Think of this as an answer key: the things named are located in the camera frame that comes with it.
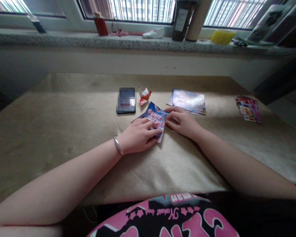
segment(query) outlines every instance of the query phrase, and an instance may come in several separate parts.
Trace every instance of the yellow cup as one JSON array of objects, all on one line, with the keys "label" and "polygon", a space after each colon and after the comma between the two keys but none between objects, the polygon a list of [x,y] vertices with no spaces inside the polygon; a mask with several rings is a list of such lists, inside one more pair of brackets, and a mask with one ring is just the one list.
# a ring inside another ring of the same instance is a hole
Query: yellow cup
[{"label": "yellow cup", "polygon": [[221,30],[221,29],[215,30],[215,33],[210,41],[216,44],[228,45],[233,39],[235,34],[236,34],[235,31]]}]

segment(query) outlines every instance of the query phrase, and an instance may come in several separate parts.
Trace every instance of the window sill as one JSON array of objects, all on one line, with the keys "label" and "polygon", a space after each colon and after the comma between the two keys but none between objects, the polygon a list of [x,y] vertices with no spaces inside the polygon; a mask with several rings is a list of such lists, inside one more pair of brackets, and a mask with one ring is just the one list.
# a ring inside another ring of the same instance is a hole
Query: window sill
[{"label": "window sill", "polygon": [[34,30],[0,29],[1,45],[35,45],[51,47],[150,50],[205,54],[289,56],[293,49],[280,47],[238,47],[213,44],[210,40],[175,42],[171,38],[143,39],[141,36],[104,36],[96,33],[52,32],[39,34]]}]

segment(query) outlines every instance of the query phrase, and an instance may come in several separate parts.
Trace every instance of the bangle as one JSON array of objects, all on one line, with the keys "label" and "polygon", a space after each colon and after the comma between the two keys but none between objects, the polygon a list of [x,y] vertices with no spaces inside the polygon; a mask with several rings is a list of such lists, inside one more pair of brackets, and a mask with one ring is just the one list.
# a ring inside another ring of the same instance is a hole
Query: bangle
[{"label": "bangle", "polygon": [[114,141],[115,141],[115,145],[117,146],[117,149],[119,150],[119,153],[121,153],[122,156],[124,156],[124,153],[121,149],[121,147],[119,146],[118,140],[116,137],[114,137]]}]

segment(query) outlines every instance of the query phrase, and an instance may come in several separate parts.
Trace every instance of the table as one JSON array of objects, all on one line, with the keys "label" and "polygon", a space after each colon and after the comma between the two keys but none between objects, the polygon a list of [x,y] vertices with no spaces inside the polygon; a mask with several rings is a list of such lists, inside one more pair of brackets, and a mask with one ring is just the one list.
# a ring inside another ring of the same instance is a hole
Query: table
[{"label": "table", "polygon": [[[143,113],[117,115],[119,87],[148,87],[161,109],[172,89],[205,95],[207,130],[296,182],[296,131],[259,102],[264,125],[244,121],[234,96],[248,92],[230,77],[50,74],[0,112],[0,202],[34,178],[112,139]],[[191,140],[165,128],[161,144],[123,157],[81,205],[207,193],[228,184]]]}]

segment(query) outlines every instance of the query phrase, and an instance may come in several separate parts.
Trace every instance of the hand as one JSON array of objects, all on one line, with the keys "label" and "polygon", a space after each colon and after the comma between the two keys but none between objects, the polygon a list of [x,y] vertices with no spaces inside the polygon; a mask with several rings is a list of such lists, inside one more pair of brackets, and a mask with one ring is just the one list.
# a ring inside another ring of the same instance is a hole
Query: hand
[{"label": "hand", "polygon": [[165,112],[171,112],[165,118],[165,124],[172,128],[174,131],[181,133],[182,135],[196,140],[197,136],[202,130],[202,127],[194,120],[194,118],[185,109],[180,107],[169,107],[164,110]]},{"label": "hand", "polygon": [[153,138],[153,136],[159,133],[162,133],[162,130],[157,129],[153,121],[148,118],[138,118],[117,137],[117,141],[126,155],[152,147],[157,142],[157,139]]}]

